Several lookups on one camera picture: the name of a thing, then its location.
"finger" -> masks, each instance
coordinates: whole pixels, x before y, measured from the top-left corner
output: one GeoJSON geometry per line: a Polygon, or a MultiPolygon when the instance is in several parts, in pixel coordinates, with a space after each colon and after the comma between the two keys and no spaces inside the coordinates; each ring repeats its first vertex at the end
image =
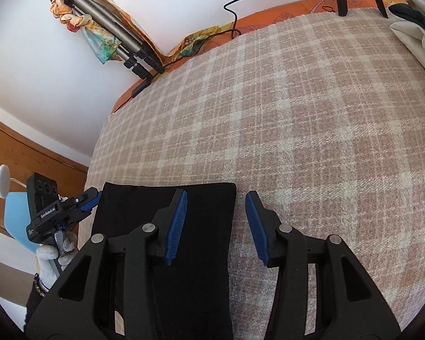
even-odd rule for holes
{"type": "Polygon", "coordinates": [[[71,231],[66,233],[66,238],[63,241],[63,249],[65,252],[72,251],[77,245],[77,235],[71,231]]]}
{"type": "Polygon", "coordinates": [[[69,263],[73,260],[74,256],[79,252],[77,248],[74,248],[72,251],[68,252],[67,254],[61,256],[58,259],[58,263],[60,263],[61,266],[69,265],[69,263]]]}
{"type": "Polygon", "coordinates": [[[42,261],[56,259],[58,257],[58,250],[51,245],[41,245],[36,248],[36,256],[42,261]]]}

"white lamp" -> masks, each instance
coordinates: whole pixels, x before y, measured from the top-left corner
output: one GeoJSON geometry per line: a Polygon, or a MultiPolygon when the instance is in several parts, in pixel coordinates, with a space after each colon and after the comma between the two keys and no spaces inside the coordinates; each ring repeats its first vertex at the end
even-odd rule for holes
{"type": "Polygon", "coordinates": [[[16,180],[12,178],[9,174],[9,167],[6,165],[0,166],[0,198],[6,199],[9,193],[9,184],[11,181],[16,182],[17,184],[23,186],[26,188],[27,186],[20,182],[19,180],[16,180]]]}

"silver screw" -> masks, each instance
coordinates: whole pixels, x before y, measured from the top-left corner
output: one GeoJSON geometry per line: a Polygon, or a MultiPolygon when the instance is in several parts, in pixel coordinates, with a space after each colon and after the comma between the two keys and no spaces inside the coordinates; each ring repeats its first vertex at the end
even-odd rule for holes
{"type": "Polygon", "coordinates": [[[338,235],[329,236],[329,240],[332,244],[340,244],[342,242],[342,238],[338,235]]]}
{"type": "Polygon", "coordinates": [[[156,228],[156,225],[154,224],[145,224],[142,226],[142,230],[145,231],[145,233],[152,233],[156,228]]]}
{"type": "Polygon", "coordinates": [[[92,236],[92,242],[94,244],[98,244],[104,240],[104,235],[102,234],[95,234],[92,236]]]}
{"type": "Polygon", "coordinates": [[[293,227],[291,225],[288,225],[288,224],[281,224],[279,226],[279,230],[282,233],[291,233],[291,231],[293,230],[293,227]]]}

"black cable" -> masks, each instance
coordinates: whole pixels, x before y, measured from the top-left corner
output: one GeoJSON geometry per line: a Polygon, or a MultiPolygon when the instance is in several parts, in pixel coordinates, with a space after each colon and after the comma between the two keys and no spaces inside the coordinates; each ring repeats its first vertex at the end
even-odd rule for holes
{"type": "MultiPolygon", "coordinates": [[[[233,29],[236,28],[236,23],[238,21],[238,15],[233,10],[228,9],[227,6],[229,6],[231,4],[234,4],[234,3],[238,2],[238,1],[241,1],[241,0],[233,0],[233,1],[230,1],[229,3],[226,3],[225,5],[223,5],[224,10],[227,10],[228,12],[231,12],[235,16],[235,22],[233,23],[233,29]]],[[[233,38],[234,38],[234,34],[233,34],[233,31],[232,31],[231,32],[231,39],[233,39],[233,38]]]]}
{"type": "Polygon", "coordinates": [[[192,58],[193,56],[197,55],[197,54],[200,52],[200,50],[201,50],[201,48],[202,48],[203,44],[204,44],[207,40],[209,40],[210,38],[213,38],[213,37],[215,37],[215,36],[219,36],[219,35],[221,35],[221,34],[225,34],[225,33],[228,33],[228,32],[231,32],[231,39],[234,39],[234,38],[235,38],[235,37],[234,37],[234,32],[238,32],[238,34],[239,34],[239,35],[242,35],[241,31],[240,31],[239,29],[236,29],[236,24],[237,24],[237,22],[238,22],[238,15],[237,15],[237,14],[236,14],[233,10],[231,10],[231,9],[228,9],[228,8],[227,8],[227,6],[229,6],[229,5],[233,4],[233,3],[236,3],[236,2],[238,2],[238,1],[241,1],[241,0],[233,0],[233,1],[230,1],[229,3],[226,3],[225,5],[223,5],[224,10],[227,10],[228,12],[231,12],[231,13],[235,16],[235,20],[234,20],[234,22],[233,22],[233,28],[231,28],[231,29],[227,29],[226,31],[223,31],[223,32],[214,33],[214,34],[212,34],[211,36],[208,36],[208,37],[204,38],[204,39],[201,41],[200,46],[198,47],[198,49],[196,50],[196,52],[195,52],[195,53],[193,53],[193,54],[191,54],[191,55],[184,55],[184,56],[181,56],[180,58],[177,58],[175,61],[170,62],[169,64],[165,65],[163,68],[164,68],[164,69],[167,69],[168,67],[170,67],[170,66],[171,66],[171,65],[173,65],[174,63],[176,63],[176,62],[178,62],[178,61],[182,60],[183,58],[192,58]]]}

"white glove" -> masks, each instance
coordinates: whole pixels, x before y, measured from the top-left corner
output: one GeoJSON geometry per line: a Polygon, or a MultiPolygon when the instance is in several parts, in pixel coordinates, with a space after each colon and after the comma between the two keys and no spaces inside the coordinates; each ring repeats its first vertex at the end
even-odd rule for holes
{"type": "MultiPolygon", "coordinates": [[[[64,271],[66,266],[73,260],[74,256],[79,252],[77,246],[77,235],[68,231],[65,240],[63,241],[64,253],[58,258],[58,263],[64,271]]],[[[57,280],[51,264],[51,259],[56,259],[59,256],[58,250],[51,245],[41,245],[36,248],[36,258],[39,264],[39,282],[44,291],[49,291],[53,283],[57,280]]]]}

